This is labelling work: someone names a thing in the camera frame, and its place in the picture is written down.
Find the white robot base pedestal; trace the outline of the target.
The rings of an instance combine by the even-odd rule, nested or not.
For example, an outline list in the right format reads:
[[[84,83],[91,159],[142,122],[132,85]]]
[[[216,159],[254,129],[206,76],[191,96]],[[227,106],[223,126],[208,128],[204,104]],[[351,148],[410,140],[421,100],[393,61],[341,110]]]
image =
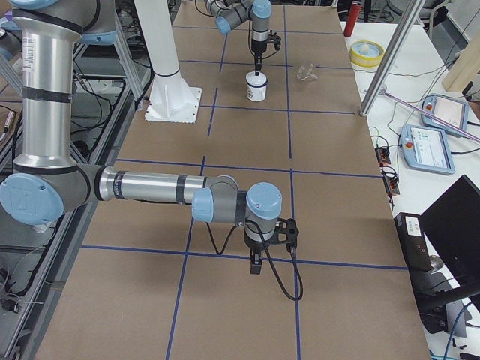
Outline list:
[[[182,77],[168,4],[149,0],[134,4],[154,73],[145,119],[193,124],[202,89],[190,87]]]

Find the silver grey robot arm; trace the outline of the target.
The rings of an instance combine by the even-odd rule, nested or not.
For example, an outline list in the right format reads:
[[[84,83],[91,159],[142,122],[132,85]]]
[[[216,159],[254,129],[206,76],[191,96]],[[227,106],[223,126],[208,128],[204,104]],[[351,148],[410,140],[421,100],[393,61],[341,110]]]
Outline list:
[[[271,2],[268,0],[205,1],[205,9],[215,18],[217,29],[223,35],[229,34],[243,23],[250,23],[250,49],[255,67],[259,71],[263,63],[263,54],[273,35],[269,26],[272,15]]]

